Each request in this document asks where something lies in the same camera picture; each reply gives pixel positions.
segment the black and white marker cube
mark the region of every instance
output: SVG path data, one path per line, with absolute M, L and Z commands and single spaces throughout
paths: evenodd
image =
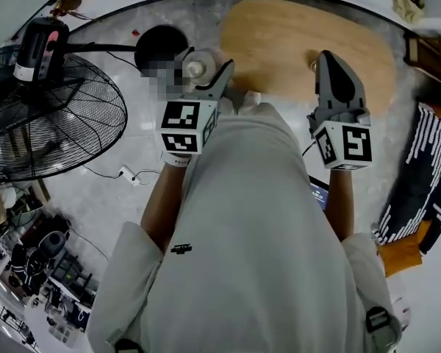
M 357 170 L 373 162 L 370 126 L 324 121 L 314 137 L 326 168 Z
M 200 154 L 218 122 L 218 102 L 158 102 L 155 137 L 163 151 Z

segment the wooden tabletop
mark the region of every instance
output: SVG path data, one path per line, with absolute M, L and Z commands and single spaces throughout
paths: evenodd
M 285 0 L 243 0 L 223 22 L 220 47 L 235 61 L 237 88 L 317 101 L 310 64 L 324 50 L 344 59 L 361 79 L 371 114 L 387 111 L 395 90 L 389 46 L 369 29 Z

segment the wristband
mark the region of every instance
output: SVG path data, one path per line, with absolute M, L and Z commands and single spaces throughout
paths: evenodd
M 191 156 L 189 157 L 178 157 L 175 154 L 168 153 L 167 151 L 162 152 L 162 161 L 168 165 L 175 166 L 177 168 L 187 168 L 191 161 Z

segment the gray floor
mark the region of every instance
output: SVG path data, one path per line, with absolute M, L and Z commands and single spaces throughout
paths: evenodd
M 72 35 L 74 43 L 119 43 L 134 45 L 137 38 L 132 30 L 144 32 L 157 24 L 174 24 L 188 37 L 197 49 L 217 47 L 223 18 L 240 0 L 165 0 L 127 10 Z M 415 108 L 412 92 L 423 77 L 402 60 L 404 55 L 403 31 L 373 15 L 326 1 L 293 0 L 302 4 L 341 15 L 372 29 L 383 37 L 392 49 L 397 65 L 397 92 L 388 113 L 373 119 L 372 168 L 354 174 L 355 216 L 358 230 L 369 231 L 376 222 L 385 199 L 395 180 L 398 161 Z M 132 61 L 131 54 L 118 56 Z M 101 174 L 117 175 L 122 165 L 133 171 L 160 169 L 160 150 L 154 142 L 154 101 L 148 93 L 146 79 L 130 65 L 105 53 L 86 54 L 85 57 L 110 76 L 126 100 L 129 123 L 122 139 L 108 152 L 87 164 Z M 306 114 L 312 111 L 316 101 L 297 104 L 275 96 L 263 96 L 263 100 L 275 104 L 286 122 L 293 128 L 301 148 L 311 142 Z M 328 182 L 319 154 L 313 148 L 305 158 L 310 175 Z M 84 168 L 46 180 L 52 203 L 73 219 L 74 228 L 91 240 L 106 256 L 111 254 L 124 221 L 139 221 L 154 185 L 155 176 L 142 174 L 146 186 L 134 188 L 125 179 L 104 179 Z M 73 249 L 79 253 L 84 265 L 100 279 L 106 260 L 88 243 L 74 237 Z

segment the fan motor housing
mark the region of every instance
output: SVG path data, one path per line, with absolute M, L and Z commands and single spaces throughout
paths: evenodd
M 56 18 L 36 18 L 24 33 L 13 75 L 38 82 L 58 74 L 62 67 L 69 29 Z

